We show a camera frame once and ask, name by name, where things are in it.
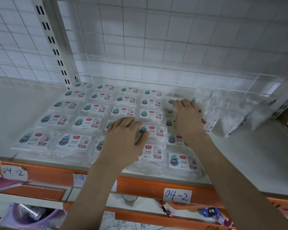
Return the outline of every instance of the left hand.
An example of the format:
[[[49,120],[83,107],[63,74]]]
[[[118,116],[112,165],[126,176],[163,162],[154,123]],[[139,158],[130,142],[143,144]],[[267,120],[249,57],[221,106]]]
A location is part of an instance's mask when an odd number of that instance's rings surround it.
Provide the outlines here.
[[[136,161],[150,133],[141,134],[135,143],[135,134],[142,122],[134,120],[134,117],[120,118],[110,125],[98,161],[110,163],[119,172]]]

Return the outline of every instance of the hand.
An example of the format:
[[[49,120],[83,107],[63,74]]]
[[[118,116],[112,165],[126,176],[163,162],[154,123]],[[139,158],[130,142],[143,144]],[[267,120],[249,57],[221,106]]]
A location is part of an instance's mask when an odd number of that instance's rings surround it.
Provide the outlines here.
[[[149,132],[145,132],[134,143],[135,134],[142,125],[142,122],[134,120],[134,117],[120,118],[109,126],[97,159],[103,163],[110,163],[111,168],[117,168],[119,173],[136,161],[149,136]]]
[[[201,114],[194,102],[187,99],[176,100],[173,105],[177,108],[176,129],[187,143],[190,143],[198,134],[206,134],[201,122]]]

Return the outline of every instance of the forearm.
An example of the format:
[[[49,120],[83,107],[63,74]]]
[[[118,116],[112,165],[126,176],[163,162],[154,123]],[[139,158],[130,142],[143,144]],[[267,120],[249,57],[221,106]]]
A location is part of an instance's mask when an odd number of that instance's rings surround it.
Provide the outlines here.
[[[225,158],[207,134],[189,141],[237,229],[288,230],[287,218]]]
[[[60,230],[99,229],[111,188],[121,171],[97,160]]]

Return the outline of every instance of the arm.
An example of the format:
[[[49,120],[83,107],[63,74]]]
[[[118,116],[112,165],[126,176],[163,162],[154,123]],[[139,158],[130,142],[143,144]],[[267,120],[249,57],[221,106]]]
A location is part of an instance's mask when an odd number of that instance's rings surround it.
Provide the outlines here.
[[[124,168],[141,154],[149,132],[134,143],[142,122],[134,117],[121,118],[108,128],[104,145],[90,167],[85,183],[60,230],[99,229],[111,188]]]
[[[238,230],[286,229],[288,220],[214,145],[188,100],[175,101],[176,128],[203,164]]]

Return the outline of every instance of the right hand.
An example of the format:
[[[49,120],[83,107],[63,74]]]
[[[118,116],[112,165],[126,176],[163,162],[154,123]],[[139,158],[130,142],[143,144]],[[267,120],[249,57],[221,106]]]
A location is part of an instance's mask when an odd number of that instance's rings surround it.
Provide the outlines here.
[[[201,114],[194,102],[187,99],[176,100],[173,105],[177,108],[176,129],[187,143],[190,143],[198,134],[206,134],[201,122]]]

